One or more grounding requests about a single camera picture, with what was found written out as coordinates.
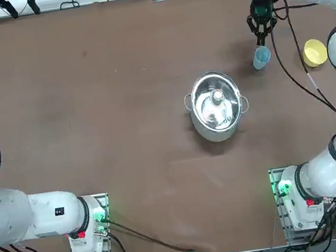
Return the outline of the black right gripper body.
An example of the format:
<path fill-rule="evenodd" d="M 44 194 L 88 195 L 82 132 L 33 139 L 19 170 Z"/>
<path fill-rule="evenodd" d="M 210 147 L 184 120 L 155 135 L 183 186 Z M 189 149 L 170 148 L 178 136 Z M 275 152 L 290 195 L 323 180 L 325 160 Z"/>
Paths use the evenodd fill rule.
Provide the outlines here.
<path fill-rule="evenodd" d="M 273 13 L 272 0 L 251 0 L 250 4 L 250 23 L 253 26 L 266 25 L 268 22 L 277 22 Z"/>

